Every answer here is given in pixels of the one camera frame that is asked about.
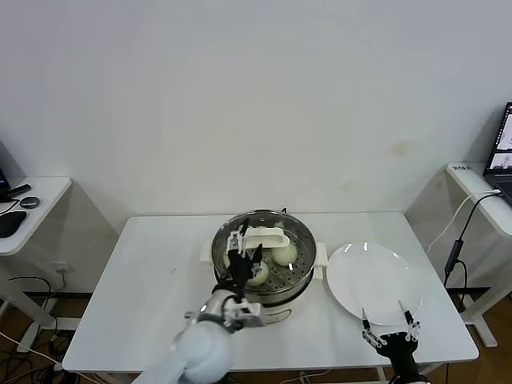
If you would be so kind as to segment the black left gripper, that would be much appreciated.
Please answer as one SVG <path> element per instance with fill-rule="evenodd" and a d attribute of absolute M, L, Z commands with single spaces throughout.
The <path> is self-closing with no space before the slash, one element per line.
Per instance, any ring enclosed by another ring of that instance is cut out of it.
<path fill-rule="evenodd" d="M 230 260 L 228 269 L 231 276 L 231 285 L 236 295 L 243 295 L 247 282 L 261 270 L 263 244 L 258 245 L 252 257 L 245 252 L 248 227 L 249 219 L 246 218 L 236 230 L 230 232 L 226 244 L 226 252 Z"/>

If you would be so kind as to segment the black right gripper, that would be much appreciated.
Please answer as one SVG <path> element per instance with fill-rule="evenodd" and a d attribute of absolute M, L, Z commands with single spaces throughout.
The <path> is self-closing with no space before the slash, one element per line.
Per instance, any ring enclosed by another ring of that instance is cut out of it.
<path fill-rule="evenodd" d="M 420 321 L 416 321 L 412 313 L 398 301 L 405 316 L 407 332 L 384 334 L 379 336 L 373 333 L 365 309 L 362 308 L 362 337 L 372 347 L 377 347 L 379 355 L 388 358 L 394 370 L 394 377 L 390 383 L 419 382 L 419 368 L 414 360 L 413 352 L 418 347 L 418 336 L 421 328 Z"/>

